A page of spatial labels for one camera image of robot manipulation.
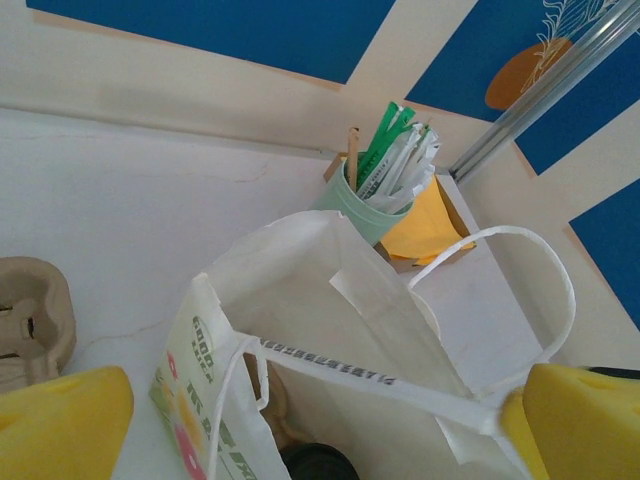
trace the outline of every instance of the yellow object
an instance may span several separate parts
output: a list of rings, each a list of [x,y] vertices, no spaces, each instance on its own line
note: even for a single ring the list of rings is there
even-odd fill
[[[540,364],[523,403],[553,480],[640,478],[640,381]]]
[[[119,367],[0,395],[0,478],[108,480],[132,414]]]
[[[505,400],[500,415],[500,426],[516,447],[531,476],[535,480],[548,480],[549,474],[544,467],[540,451],[524,414],[523,391],[524,389],[518,388]]]
[[[414,258],[415,264],[428,265],[433,259],[460,240],[434,176],[427,189],[415,199],[409,214],[381,240],[394,259]]]

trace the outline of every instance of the yellow napkin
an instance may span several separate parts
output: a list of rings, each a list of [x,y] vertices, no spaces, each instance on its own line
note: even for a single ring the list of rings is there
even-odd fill
[[[453,227],[436,177],[416,198],[409,214],[381,240],[391,258],[414,258],[428,265],[462,237]],[[473,248],[473,244],[463,250]]]

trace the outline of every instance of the bag strap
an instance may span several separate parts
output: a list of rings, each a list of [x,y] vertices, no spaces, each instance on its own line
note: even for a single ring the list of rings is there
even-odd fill
[[[565,293],[565,296],[567,298],[568,312],[567,312],[567,316],[566,316],[566,319],[565,319],[565,322],[564,322],[564,326],[562,327],[562,331],[555,338],[555,340],[553,342],[551,342],[551,344],[542,351],[542,353],[540,353],[533,360],[527,362],[525,365],[523,365],[523,366],[519,367],[518,369],[516,369],[515,373],[513,373],[512,375],[509,375],[507,378],[505,378],[503,380],[500,380],[500,381],[498,381],[498,382],[496,382],[496,383],[494,383],[492,385],[489,385],[488,387],[484,388],[477,395],[477,397],[479,397],[479,398],[482,398],[482,397],[485,397],[487,395],[490,395],[490,394],[494,393],[500,387],[503,387],[505,385],[514,383],[517,380],[520,380],[520,379],[526,377],[529,374],[529,370],[531,369],[531,365],[536,364],[536,363],[548,362],[549,359],[552,356],[554,356],[556,353],[558,353],[558,350],[560,350],[560,348],[562,347],[564,342],[567,340],[567,337],[569,337],[569,333],[571,332],[571,327],[573,327],[573,322],[574,322],[575,317],[576,317],[576,295],[575,295],[575,291],[573,289],[573,284],[571,283],[571,279],[569,278],[569,274],[567,273],[567,269],[565,268],[564,264],[560,260],[560,257],[558,257],[558,254],[551,248],[551,246],[549,246],[549,244],[540,235],[538,235],[537,233],[532,232],[531,230],[528,230],[528,229],[522,228],[522,227],[514,227],[514,226],[510,226],[510,225],[501,225],[501,226],[497,226],[497,227],[485,228],[484,230],[480,230],[479,232],[476,232],[476,233],[474,233],[472,235],[469,235],[466,238],[463,238],[462,240],[459,240],[458,242],[454,243],[449,248],[447,248],[440,255],[438,255],[433,262],[431,262],[424,269],[422,269],[422,271],[420,271],[415,277],[413,277],[411,279],[411,281],[409,282],[409,284],[408,284],[409,289],[413,290],[413,288],[418,284],[418,282],[420,280],[422,280],[424,277],[426,277],[438,265],[442,264],[442,262],[447,260],[449,257],[451,257],[451,255],[456,253],[458,250],[460,250],[465,245],[473,243],[476,240],[479,240],[481,238],[491,237],[493,235],[498,235],[498,234],[522,235],[523,237],[528,238],[533,243],[535,243],[535,244],[539,245],[540,247],[542,247],[544,252],[549,256],[549,258],[553,262],[553,265],[556,267],[556,269],[560,273],[560,279],[562,280],[562,285],[564,287],[564,293]]]
[[[256,337],[247,336],[240,342],[235,352],[233,352],[233,355],[231,355],[231,359],[224,371],[220,393],[218,393],[218,398],[216,399],[215,407],[213,408],[213,433],[211,435],[211,443],[209,444],[207,480],[216,480],[222,409],[224,408],[224,401],[227,398],[229,386],[231,385],[233,372],[240,363],[240,360],[242,360],[242,355],[246,352],[250,352],[255,355],[258,364],[258,380],[260,382],[260,400],[256,402],[258,410],[262,410],[269,403],[269,375],[267,373],[267,360],[265,359],[264,351],[260,346],[260,340]]]
[[[436,417],[462,425],[480,435],[495,436],[500,431],[498,410],[477,400],[407,383],[399,378],[289,348],[276,342],[262,339],[261,343],[264,355],[269,361],[289,370],[358,392],[399,400]]]

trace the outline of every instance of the mint green cup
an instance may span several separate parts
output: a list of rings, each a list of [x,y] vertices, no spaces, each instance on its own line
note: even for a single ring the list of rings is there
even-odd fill
[[[364,203],[351,190],[345,178],[347,162],[342,164],[333,174],[327,188],[320,198],[311,206],[310,210],[338,210],[342,212],[360,235],[370,244],[375,245],[391,228],[407,216],[413,206],[410,203],[400,212],[389,215],[382,213]]]

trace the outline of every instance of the white line drawing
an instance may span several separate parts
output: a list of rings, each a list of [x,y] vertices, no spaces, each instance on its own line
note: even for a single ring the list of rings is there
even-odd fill
[[[542,0],[548,9],[542,20],[547,32],[537,33],[536,37],[543,45],[541,52],[536,52],[538,62],[521,92],[531,87],[551,66],[554,59],[580,30],[602,17],[618,0]]]

